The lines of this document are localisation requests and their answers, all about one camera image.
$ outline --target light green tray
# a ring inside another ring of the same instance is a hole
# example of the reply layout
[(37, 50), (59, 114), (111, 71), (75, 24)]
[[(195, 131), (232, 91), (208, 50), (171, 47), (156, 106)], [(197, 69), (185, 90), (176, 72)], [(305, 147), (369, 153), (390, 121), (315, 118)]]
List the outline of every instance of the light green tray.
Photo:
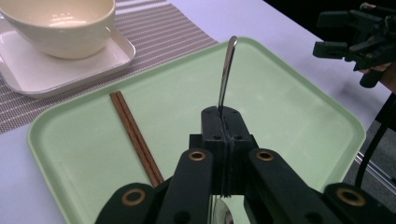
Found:
[[(227, 43), (57, 105), (28, 142), (64, 218), (93, 223), (119, 187), (149, 183), (108, 96), (122, 91), (164, 178), (173, 175), (200, 113), (219, 99)], [(240, 37), (224, 104), (260, 147), (277, 151), (313, 189), (339, 182), (365, 138), (360, 122), (258, 42)], [(227, 200), (247, 223), (241, 197)]]

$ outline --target white bowl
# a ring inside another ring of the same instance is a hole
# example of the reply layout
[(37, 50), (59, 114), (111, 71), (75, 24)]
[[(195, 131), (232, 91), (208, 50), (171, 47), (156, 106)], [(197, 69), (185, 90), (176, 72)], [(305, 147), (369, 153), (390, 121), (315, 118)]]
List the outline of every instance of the white bowl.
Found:
[(64, 59), (93, 55), (114, 29), (115, 0), (0, 0), (0, 10), (34, 47)]

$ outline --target saucer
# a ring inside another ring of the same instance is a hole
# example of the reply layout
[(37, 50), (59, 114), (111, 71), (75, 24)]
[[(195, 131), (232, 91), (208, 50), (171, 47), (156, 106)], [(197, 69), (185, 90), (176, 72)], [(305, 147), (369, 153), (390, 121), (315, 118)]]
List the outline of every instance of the saucer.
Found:
[(0, 19), (0, 75), (18, 93), (42, 99), (127, 68), (135, 48), (119, 31), (112, 31), (103, 49), (89, 58), (65, 60), (44, 54)]

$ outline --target table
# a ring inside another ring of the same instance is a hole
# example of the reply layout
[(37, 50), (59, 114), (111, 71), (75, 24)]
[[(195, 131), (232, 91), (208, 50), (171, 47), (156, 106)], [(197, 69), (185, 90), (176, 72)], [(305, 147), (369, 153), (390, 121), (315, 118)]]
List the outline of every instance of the table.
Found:
[[(309, 33), (261, 0), (168, 0), (218, 42), (258, 40), (351, 111), (367, 130), (389, 96), (382, 85), (364, 89), (353, 63), (312, 55)], [(26, 142), (29, 124), (0, 134), (0, 223), (64, 223)]]

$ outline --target chopsticks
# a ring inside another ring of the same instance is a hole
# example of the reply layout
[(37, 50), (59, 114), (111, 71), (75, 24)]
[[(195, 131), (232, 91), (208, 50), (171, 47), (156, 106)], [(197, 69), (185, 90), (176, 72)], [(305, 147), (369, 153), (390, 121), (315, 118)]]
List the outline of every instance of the chopsticks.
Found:
[(116, 107), (125, 131), (128, 133), (129, 138), (132, 141), (134, 150), (136, 151), (139, 160), (142, 162), (151, 185), (154, 188), (157, 187), (163, 182), (163, 176), (149, 151), (149, 147), (147, 146), (139, 127), (137, 127), (137, 124), (134, 121), (134, 116), (132, 115), (131, 110), (126, 104), (126, 101), (120, 91), (111, 92), (110, 98), (113, 105)]

